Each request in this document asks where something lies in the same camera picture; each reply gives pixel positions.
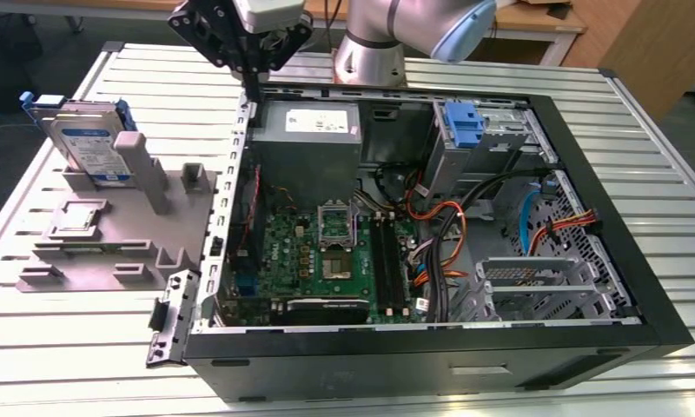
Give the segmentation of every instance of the metal bracket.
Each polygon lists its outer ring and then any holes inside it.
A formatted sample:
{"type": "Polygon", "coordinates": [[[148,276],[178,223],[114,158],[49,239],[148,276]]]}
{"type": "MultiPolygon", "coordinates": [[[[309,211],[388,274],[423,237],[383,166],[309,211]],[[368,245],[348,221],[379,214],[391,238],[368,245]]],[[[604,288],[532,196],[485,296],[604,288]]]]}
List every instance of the metal bracket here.
{"type": "Polygon", "coordinates": [[[154,300],[149,328],[153,330],[146,367],[186,366],[182,360],[192,324],[200,273],[189,269],[170,275],[162,298],[154,300]]]}

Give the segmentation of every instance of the white label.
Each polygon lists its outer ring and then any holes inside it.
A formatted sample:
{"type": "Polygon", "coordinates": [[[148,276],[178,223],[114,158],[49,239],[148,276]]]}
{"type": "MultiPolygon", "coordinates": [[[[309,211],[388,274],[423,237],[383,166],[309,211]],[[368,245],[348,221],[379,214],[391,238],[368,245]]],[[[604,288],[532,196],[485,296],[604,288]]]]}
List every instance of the white label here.
{"type": "Polygon", "coordinates": [[[348,112],[345,110],[288,110],[285,132],[347,133],[348,112]]]}
{"type": "Polygon", "coordinates": [[[423,196],[423,197],[427,197],[427,194],[429,193],[429,190],[425,188],[424,185],[421,185],[419,182],[417,182],[417,185],[415,186],[415,191],[419,192],[419,194],[423,196]]]}
{"type": "Polygon", "coordinates": [[[429,309],[429,301],[427,298],[417,298],[417,302],[415,303],[415,309],[417,311],[427,311],[429,309]]]}
{"type": "Polygon", "coordinates": [[[130,178],[126,163],[112,148],[116,138],[108,130],[61,129],[61,135],[72,156],[96,182],[124,182],[130,178]]]}

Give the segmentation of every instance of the floor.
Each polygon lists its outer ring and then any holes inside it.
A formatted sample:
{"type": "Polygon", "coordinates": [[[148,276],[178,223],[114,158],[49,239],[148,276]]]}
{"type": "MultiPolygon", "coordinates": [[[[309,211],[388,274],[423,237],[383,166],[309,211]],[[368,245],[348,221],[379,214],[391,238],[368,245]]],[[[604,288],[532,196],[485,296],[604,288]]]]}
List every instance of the floor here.
{"type": "MultiPolygon", "coordinates": [[[[86,18],[84,32],[73,35],[61,17],[38,16],[37,19],[34,29],[44,54],[27,63],[26,70],[37,90],[50,94],[73,94],[106,41],[182,44],[164,22],[86,18]]],[[[309,50],[327,51],[325,39],[309,50]]],[[[21,112],[9,115],[0,113],[0,126],[25,123],[30,120],[21,112]]],[[[660,127],[695,169],[695,104],[691,98],[680,100],[660,127]]],[[[0,208],[42,140],[44,135],[31,127],[0,128],[0,208]]]]}

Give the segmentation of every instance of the side panel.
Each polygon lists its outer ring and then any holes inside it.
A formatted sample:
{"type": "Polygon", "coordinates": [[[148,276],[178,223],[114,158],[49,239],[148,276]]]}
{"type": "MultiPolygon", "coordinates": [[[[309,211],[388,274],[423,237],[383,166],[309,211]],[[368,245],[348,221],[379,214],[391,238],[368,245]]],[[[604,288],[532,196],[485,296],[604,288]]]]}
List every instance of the side panel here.
{"type": "Polygon", "coordinates": [[[624,355],[572,348],[200,359],[189,365],[224,401],[321,400],[564,388],[643,350],[624,355]]]}

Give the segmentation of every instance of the aluminum table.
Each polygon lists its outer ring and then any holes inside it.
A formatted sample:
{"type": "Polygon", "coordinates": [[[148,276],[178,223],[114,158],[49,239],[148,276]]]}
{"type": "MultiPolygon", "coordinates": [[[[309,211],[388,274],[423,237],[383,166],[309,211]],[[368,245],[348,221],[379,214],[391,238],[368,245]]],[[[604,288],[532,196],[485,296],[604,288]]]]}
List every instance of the aluminum table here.
{"type": "MultiPolygon", "coordinates": [[[[106,49],[74,98],[122,96],[162,166],[202,162],[225,181],[238,82],[190,48],[106,49]]],[[[328,56],[301,54],[273,79],[328,83],[329,68],[328,56]]],[[[620,81],[595,69],[423,59],[407,61],[407,76],[411,87],[553,98],[695,338],[695,174],[620,81]]],[[[46,141],[0,213],[0,414],[695,415],[695,345],[559,392],[224,404],[189,367],[145,369],[158,292],[15,290],[62,200],[64,166],[46,141]]]]}

